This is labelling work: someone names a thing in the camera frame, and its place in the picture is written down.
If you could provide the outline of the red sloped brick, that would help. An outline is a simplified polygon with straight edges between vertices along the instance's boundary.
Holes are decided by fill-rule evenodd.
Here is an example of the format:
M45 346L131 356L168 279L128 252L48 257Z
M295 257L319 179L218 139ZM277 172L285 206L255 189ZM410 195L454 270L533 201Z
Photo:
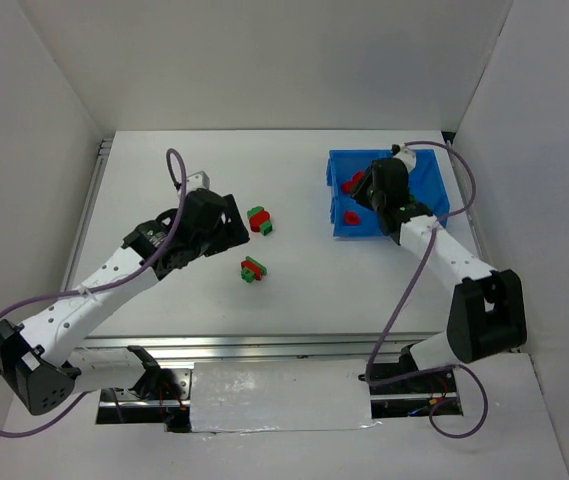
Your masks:
M354 173L349 180L341 184L342 193L345 195L349 195L354 186L363 178L363 176L364 176L363 171L357 171L356 173Z

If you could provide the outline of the red arch brick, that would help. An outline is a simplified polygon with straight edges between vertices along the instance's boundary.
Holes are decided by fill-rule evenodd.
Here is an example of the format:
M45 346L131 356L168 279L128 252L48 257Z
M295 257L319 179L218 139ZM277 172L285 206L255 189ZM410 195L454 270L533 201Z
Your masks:
M361 218L354 211L346 211L343 215L343 221L345 225L357 226L361 223Z

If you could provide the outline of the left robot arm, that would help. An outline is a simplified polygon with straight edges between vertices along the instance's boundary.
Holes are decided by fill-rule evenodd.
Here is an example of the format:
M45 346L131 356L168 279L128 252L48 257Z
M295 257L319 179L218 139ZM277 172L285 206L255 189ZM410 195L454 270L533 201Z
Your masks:
M83 340L138 294L190 262L247 243L233 195L189 192L177 209L139 224L78 295L13 324L0 321L0 375L30 414L43 415L74 393L121 388L141 399L175 382L141 346L81 353Z

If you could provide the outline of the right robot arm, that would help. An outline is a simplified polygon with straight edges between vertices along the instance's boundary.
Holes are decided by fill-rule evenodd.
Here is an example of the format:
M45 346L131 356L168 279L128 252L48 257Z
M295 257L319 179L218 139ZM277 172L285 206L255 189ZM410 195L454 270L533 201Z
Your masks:
M397 157L376 160L350 193L356 203L376 214L383 235L419 258L390 324L425 269L451 293L445 329L404 348L401 371L412 374L469 364L524 345L528 332L520 277L511 269L499 271L477 258L426 205L415 201L409 188L410 167Z

